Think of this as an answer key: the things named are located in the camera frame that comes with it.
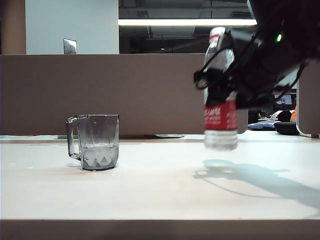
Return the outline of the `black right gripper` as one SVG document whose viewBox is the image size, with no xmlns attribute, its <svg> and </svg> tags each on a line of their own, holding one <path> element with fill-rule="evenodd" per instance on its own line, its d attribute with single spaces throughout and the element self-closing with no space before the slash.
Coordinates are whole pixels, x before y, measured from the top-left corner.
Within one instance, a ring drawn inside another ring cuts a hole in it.
<svg viewBox="0 0 320 240">
<path fill-rule="evenodd" d="M 269 105 L 273 92 L 286 94 L 298 82 L 307 63 L 307 44 L 302 41 L 264 39 L 246 56 L 231 77 L 222 69 L 206 68 L 193 74 L 197 90 L 204 90 L 204 106 L 234 101 L 237 109 Z"/>
</svg>

